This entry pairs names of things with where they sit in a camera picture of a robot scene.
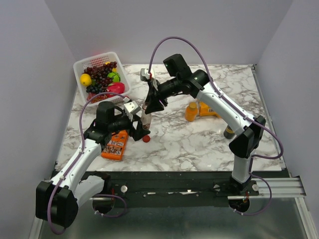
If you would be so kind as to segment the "clear milk bottle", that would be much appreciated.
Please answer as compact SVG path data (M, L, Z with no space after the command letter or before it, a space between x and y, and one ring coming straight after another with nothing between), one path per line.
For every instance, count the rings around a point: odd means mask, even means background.
M142 105L142 115L141 115L141 122L143 129L149 130L152 122L152 114L146 114L148 103L144 102Z

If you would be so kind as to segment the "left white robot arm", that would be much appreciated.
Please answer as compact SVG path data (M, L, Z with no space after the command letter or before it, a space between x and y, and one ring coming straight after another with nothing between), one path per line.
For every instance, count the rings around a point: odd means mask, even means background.
M35 216L51 224L68 228L74 222L79 208L91 197L107 196L109 182L98 176L83 179L88 167L101 155L113 134L125 130L134 141L150 133L142 126L137 113L141 107L126 99L120 108L112 102L98 104L96 118L87 130L81 130L82 142L62 170L48 182L36 188Z

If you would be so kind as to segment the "red bottle cap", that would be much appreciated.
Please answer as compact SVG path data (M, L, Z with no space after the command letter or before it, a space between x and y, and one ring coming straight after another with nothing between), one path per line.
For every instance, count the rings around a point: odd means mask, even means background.
M148 142L150 142L150 136L149 135L145 135L143 138L142 138L142 140L143 140L143 142L145 142L145 143L148 143Z

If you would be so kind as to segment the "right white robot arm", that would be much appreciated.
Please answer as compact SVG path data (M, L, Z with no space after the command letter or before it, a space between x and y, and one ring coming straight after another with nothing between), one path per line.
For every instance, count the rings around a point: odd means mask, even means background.
M174 54L163 62L171 79L160 83L148 69L141 69L140 78L149 86L146 98L146 114L163 111L167 99L180 93L212 108L234 131L236 137L229 143L234 154L234 167L229 189L235 195L247 190L251 180L251 156L259 146L266 120L263 116L254 117L225 95L221 89L212 85L203 70L192 72L181 54Z

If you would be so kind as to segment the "orange juice bottle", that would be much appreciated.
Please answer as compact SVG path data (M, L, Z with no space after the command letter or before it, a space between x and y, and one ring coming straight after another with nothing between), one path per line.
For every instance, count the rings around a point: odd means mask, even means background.
M195 120L197 112L197 104L195 102L190 102L189 105L186 107L184 117L187 121L192 122Z

